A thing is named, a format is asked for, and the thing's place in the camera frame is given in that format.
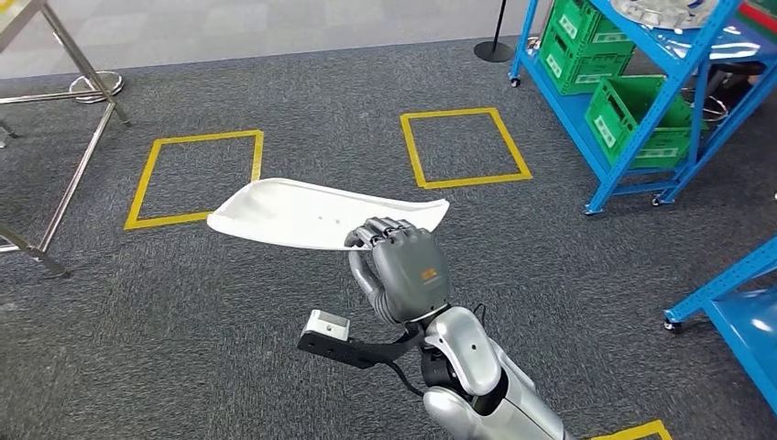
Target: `black base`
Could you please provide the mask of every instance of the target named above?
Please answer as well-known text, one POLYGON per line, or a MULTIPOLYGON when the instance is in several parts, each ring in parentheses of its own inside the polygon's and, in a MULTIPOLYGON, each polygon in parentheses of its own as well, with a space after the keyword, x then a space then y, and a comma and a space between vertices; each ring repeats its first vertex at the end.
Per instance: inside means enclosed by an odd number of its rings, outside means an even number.
POLYGON ((504 43, 497 43, 494 47, 494 41, 483 41, 475 46, 475 55, 483 61, 505 62, 512 60, 515 50, 504 43))

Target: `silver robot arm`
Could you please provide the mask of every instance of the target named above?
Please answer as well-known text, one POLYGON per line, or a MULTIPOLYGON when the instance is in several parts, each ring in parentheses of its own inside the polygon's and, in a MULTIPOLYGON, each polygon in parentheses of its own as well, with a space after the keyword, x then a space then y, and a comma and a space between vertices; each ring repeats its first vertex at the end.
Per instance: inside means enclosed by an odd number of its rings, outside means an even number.
POLYGON ((429 231, 403 220, 370 218, 345 245, 372 250, 350 252, 351 272, 378 317, 403 325, 405 334, 392 344, 363 343, 349 337, 347 319, 313 311, 299 349, 360 369, 389 365, 456 440, 574 440, 475 315, 449 303, 447 265, 429 231), (411 386, 394 363, 415 347, 426 392, 411 386))
POLYGON ((444 353, 466 393, 432 386, 423 395, 427 413, 455 439, 574 440, 472 312, 453 307, 425 334, 424 343, 444 353))

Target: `yellow tape square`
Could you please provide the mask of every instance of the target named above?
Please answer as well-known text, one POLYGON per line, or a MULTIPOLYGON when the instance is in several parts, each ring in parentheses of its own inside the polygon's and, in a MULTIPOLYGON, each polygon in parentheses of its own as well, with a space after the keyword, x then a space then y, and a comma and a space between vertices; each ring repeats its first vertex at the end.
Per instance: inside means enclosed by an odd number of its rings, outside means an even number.
POLYGON ((594 437, 591 440, 640 440, 650 437, 651 435, 658 435, 661 440, 672 440, 672 436, 669 435, 669 431, 666 430, 666 427, 660 420, 654 420, 650 423, 635 426, 620 431, 619 433, 594 437))
POLYGON ((427 190, 438 190, 441 188, 453 188, 455 186, 466 185, 482 185, 485 183, 497 183, 497 182, 513 182, 524 181, 531 179, 531 173, 529 167, 526 166, 526 162, 523 161, 523 157, 520 155, 518 148, 515 146, 515 142, 512 140, 505 123, 499 116, 499 111, 495 107, 481 107, 481 108, 463 108, 460 110, 444 110, 438 112, 422 112, 422 113, 406 113, 399 117, 399 121, 402 124, 402 131, 405 134, 405 143, 408 146, 408 154, 410 155, 410 165, 413 168, 413 174, 415 175, 415 181, 418 186, 427 190), (518 167, 516 173, 511 174, 498 174, 493 176, 482 177, 467 177, 463 179, 449 179, 444 181, 427 181, 423 175, 423 168, 421 167, 421 158, 418 155, 418 148, 415 145, 415 139, 412 135, 412 129, 410 128, 410 121, 412 119, 421 119, 425 117, 444 117, 444 116, 466 116, 466 115, 490 115, 494 124, 499 130, 499 134, 502 136, 505 145, 507 146, 510 155, 515 160, 515 164, 518 167))
POLYGON ((195 135, 184 137, 165 137, 157 139, 151 145, 151 152, 148 154, 146 167, 140 174, 140 181, 137 184, 135 198, 129 208, 129 214, 126 217, 124 229, 140 229, 143 227, 175 225, 178 223, 196 222, 204 220, 211 211, 190 214, 166 215, 162 217, 138 218, 140 216, 140 206, 143 204, 143 198, 146 197, 148 182, 151 180, 151 173, 154 172, 154 164, 157 163, 159 152, 167 144, 181 144, 186 142, 201 142, 205 140, 224 140, 233 138, 254 137, 254 157, 251 163, 251 181, 259 178, 262 165, 262 144, 264 143, 264 133, 259 130, 230 131, 226 133, 213 133, 210 135, 195 135))
POLYGON ((5 12, 16 0, 0 0, 0 12, 5 12))

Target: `carpet floor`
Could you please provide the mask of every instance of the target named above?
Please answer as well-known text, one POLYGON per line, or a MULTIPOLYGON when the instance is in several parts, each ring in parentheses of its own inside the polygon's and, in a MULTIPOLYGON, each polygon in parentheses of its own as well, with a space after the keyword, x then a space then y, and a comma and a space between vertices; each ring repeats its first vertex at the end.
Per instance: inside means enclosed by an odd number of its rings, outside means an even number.
MULTIPOLYGON (((295 348, 310 310, 388 341, 345 256, 253 243, 204 222, 124 230, 152 142, 264 132, 261 177, 409 201, 446 198, 436 232, 456 303, 487 305, 487 330, 586 438, 661 419, 675 439, 771 440, 777 419, 702 316, 678 336, 662 309, 777 231, 777 96, 675 205, 648 195, 583 215, 596 177, 526 78, 472 41, 123 71, 120 102, 52 255, 48 280, 0 255, 0 437, 447 438, 388 368, 295 348), (496 107, 532 179, 427 191, 399 116, 496 107)), ((650 72, 636 61, 631 72, 650 72)), ((57 92, 69 77, 0 82, 57 92)), ((4 107, 24 135, 0 150, 0 222, 39 237, 102 112, 72 102, 4 107)), ((514 172, 483 115, 411 122, 428 180, 514 172)), ((252 139, 170 144, 140 218, 213 210, 250 179, 252 139)), ((418 359, 400 364, 421 383, 418 359)))

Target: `blue metal shelf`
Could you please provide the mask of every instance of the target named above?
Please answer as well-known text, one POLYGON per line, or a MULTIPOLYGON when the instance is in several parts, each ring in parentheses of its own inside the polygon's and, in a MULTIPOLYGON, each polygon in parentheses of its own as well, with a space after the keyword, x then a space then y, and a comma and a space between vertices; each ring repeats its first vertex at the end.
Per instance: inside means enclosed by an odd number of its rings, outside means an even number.
POLYGON ((777 286, 739 292, 777 265, 777 236, 664 311, 671 326, 704 312, 777 413, 777 286))
POLYGON ((602 212, 605 203, 613 195, 631 193, 653 193, 656 204, 669 204, 685 185, 701 170, 720 149, 739 125, 777 85, 777 45, 735 18, 740 0, 718 0, 717 7, 706 24, 696 30, 673 32, 662 29, 648 29, 621 16, 609 0, 590 0, 604 15, 615 23, 637 46, 666 72, 666 81, 655 101, 642 118, 640 126, 630 137, 628 145, 613 164, 608 163, 598 149, 583 115, 590 102, 589 95, 560 96, 549 81, 544 68, 535 60, 535 49, 527 47, 531 23, 537 11, 539 0, 530 0, 523 22, 516 57, 510 70, 510 78, 518 79, 520 67, 540 86, 553 111, 569 132, 578 149, 588 161, 599 179, 590 202, 585 206, 586 214, 602 212), (691 125, 691 145, 688 159, 672 170, 630 170, 641 147, 652 135, 655 127, 683 87, 691 73, 698 69, 700 78, 706 78, 710 63, 731 61, 764 61, 767 69, 750 92, 742 98, 726 120, 719 124, 709 137, 701 138, 704 88, 698 88, 694 99, 694 120, 691 125), (621 186, 624 176, 670 172, 666 181, 621 186))
POLYGON ((737 293, 704 311, 777 413, 777 294, 737 293))
MULTIPOLYGON (((698 29, 680 33, 668 29, 649 29, 622 16, 609 0, 591 0, 591 3, 665 72, 675 70, 682 64, 688 49, 699 35, 698 29)), ((712 43, 709 59, 713 63, 753 61, 777 56, 777 45, 768 38, 736 18, 731 18, 727 23, 712 43)))
POLYGON ((555 89, 545 69, 537 59, 537 51, 526 52, 527 62, 523 65, 531 78, 542 91, 542 95, 551 105, 556 116, 569 133, 577 149, 583 154, 585 161, 599 180, 604 179, 609 173, 610 166, 607 158, 596 142, 594 134, 585 122, 585 110, 591 104, 591 94, 573 94, 561 96, 555 89))

